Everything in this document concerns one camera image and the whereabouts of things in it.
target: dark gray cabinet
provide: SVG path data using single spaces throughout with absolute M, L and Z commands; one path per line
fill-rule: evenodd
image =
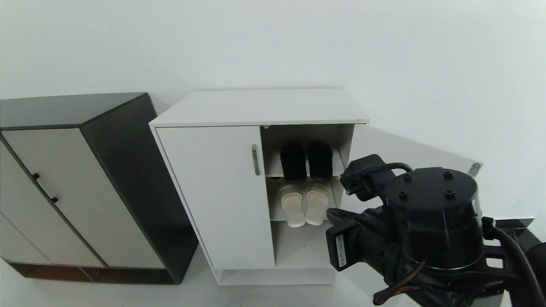
M 147 93 L 0 101 L 0 256 L 33 278 L 179 283 L 197 239 Z

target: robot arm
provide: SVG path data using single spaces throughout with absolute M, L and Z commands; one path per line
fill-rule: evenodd
M 406 173 L 395 176 L 395 168 Z M 423 307 L 468 307 L 476 298 L 525 282 L 527 287 L 511 291 L 513 306 L 546 307 L 519 245 L 495 228 L 493 219 L 482 217 L 478 186 L 467 174 L 412 170 L 371 155 L 351 162 L 340 182 L 363 202 L 383 201 L 361 214 L 327 211 L 332 266 L 342 271 L 365 262 L 384 277 L 388 287 L 374 295 L 374 305 L 404 293 Z M 501 246 L 484 245 L 484 238 L 498 239 Z M 488 266 L 487 258 L 502 259 L 503 268 Z

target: metal bracket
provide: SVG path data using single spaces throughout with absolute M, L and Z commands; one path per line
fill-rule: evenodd
M 482 165 L 483 164 L 481 163 L 474 163 L 472 167 L 468 170 L 467 174 L 472 178 L 476 178 L 476 176 L 479 173 L 479 170 L 482 168 Z

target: white shoe cabinet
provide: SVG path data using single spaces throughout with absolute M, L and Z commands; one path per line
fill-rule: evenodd
M 325 231 L 290 228 L 278 191 L 281 147 L 324 140 L 334 151 L 330 207 L 378 206 L 346 196 L 339 175 L 351 160 L 379 154 L 414 168 L 476 174 L 481 164 L 369 126 L 342 88 L 197 91 L 150 123 L 160 152 L 220 285 L 331 284 Z M 306 189 L 299 186 L 306 204 Z

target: white wall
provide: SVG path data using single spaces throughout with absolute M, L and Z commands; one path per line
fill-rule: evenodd
M 0 4 L 0 98 L 345 86 L 376 127 L 484 162 L 482 208 L 546 196 L 545 2 Z

